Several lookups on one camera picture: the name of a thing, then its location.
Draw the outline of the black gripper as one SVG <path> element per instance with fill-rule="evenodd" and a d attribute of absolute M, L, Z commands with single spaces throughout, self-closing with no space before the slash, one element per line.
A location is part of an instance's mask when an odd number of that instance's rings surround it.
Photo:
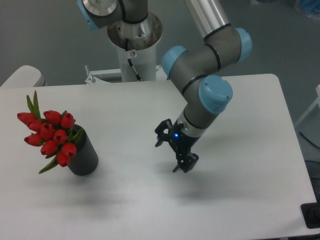
<path fill-rule="evenodd" d="M 180 124 L 172 125 L 172 121 L 168 118 L 160 122 L 154 132 L 157 134 L 157 142 L 155 147 L 159 147 L 163 142 L 169 142 L 169 145 L 177 153 L 177 165 L 172 170 L 175 173 L 181 169 L 184 173 L 193 169 L 199 156 L 191 152 L 192 146 L 196 143 L 199 137 L 191 137 L 182 132 Z"/>

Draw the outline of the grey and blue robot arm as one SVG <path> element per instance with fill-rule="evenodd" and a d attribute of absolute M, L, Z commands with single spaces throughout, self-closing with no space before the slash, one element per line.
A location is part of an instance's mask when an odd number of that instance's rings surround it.
<path fill-rule="evenodd" d="M 117 49 L 123 82 L 156 79 L 155 47 L 163 26 L 147 1 L 79 0 L 77 5 L 91 29 L 106 28 Z M 204 45 L 197 51 L 178 45 L 163 55 L 161 67 L 187 104 L 175 122 L 166 119 L 155 129 L 157 145 L 169 143 L 176 167 L 183 172 L 192 170 L 199 159 L 192 146 L 233 97 L 231 85 L 216 72 L 252 51 L 250 35 L 232 27 L 218 0 L 188 0 L 186 5 Z"/>

